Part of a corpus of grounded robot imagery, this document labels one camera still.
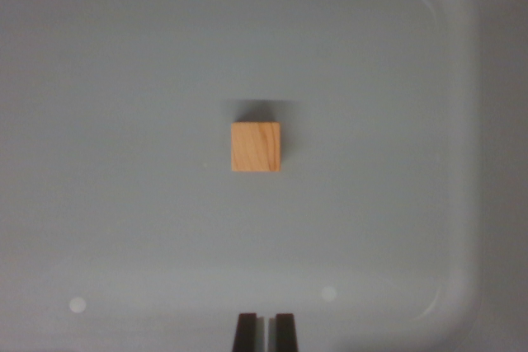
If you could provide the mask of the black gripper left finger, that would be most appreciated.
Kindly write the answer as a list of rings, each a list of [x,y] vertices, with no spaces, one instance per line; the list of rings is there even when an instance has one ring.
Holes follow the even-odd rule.
[[[265,350],[265,322],[255,312],[238,316],[233,339],[233,352],[262,352]]]

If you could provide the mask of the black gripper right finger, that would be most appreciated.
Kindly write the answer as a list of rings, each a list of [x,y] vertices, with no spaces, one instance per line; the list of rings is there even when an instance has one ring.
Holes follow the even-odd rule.
[[[268,322],[268,352],[298,352],[298,340],[293,313],[277,313]]]

